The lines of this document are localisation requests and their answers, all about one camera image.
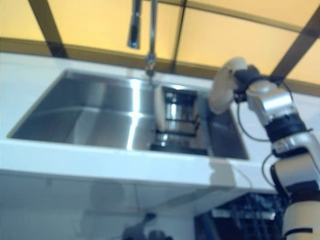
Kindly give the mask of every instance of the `white countertop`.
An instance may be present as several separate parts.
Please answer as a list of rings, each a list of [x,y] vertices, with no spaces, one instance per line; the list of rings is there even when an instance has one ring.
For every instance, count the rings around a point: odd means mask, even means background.
[[[128,181],[223,186],[271,191],[261,174],[268,143],[243,137],[250,160],[7,138],[8,133],[65,69],[143,78],[144,71],[82,61],[13,53],[0,54],[0,170]],[[207,80],[158,73],[158,80],[210,88]],[[320,136],[320,98],[295,94],[301,117]],[[243,124],[264,135],[255,115],[243,107]]]

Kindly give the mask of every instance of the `sink basin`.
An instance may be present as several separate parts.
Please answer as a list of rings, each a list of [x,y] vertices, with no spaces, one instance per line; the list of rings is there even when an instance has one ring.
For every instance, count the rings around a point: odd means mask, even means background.
[[[171,140],[186,141],[189,138],[188,147],[184,149],[172,145],[162,147],[163,140],[159,142],[160,138],[168,136],[157,130],[155,88],[147,81],[73,70],[66,70],[49,87],[9,137],[247,159],[230,111],[214,115],[208,107],[209,89],[192,91],[197,97],[196,109],[200,119],[196,134],[169,134]]]

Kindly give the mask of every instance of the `faucet handle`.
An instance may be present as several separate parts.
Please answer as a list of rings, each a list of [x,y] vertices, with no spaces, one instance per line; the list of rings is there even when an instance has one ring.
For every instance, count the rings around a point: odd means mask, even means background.
[[[155,74],[155,68],[156,68],[156,55],[153,52],[149,52],[146,56],[145,56],[145,62],[146,62],[146,74],[149,77],[152,77]]]

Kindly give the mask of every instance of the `faucet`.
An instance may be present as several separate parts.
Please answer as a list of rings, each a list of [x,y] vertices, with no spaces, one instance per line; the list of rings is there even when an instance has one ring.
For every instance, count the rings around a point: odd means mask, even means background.
[[[140,40],[140,15],[141,15],[141,0],[133,0],[132,16],[129,30],[128,46],[134,49],[139,49]],[[150,45],[149,52],[145,56],[145,72],[149,76],[149,81],[152,83],[152,77],[155,74],[156,68],[156,53],[155,53],[155,38],[156,38],[156,20],[157,20],[157,2],[151,0],[151,16],[150,16]]]

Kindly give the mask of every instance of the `yellow ceiling panel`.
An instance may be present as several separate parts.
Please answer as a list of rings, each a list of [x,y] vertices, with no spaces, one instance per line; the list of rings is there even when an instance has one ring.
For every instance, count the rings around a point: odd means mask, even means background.
[[[28,0],[0,0],[0,36],[45,40]]]
[[[320,0],[191,0],[303,27]]]
[[[289,79],[320,84],[320,40],[318,39],[288,74]]]
[[[146,55],[149,50],[150,2],[142,1],[140,49],[127,46],[132,0],[49,0],[64,44]],[[171,59],[180,8],[158,4],[155,52]]]
[[[241,56],[270,74],[297,36],[247,20],[186,9],[177,60],[221,67]]]

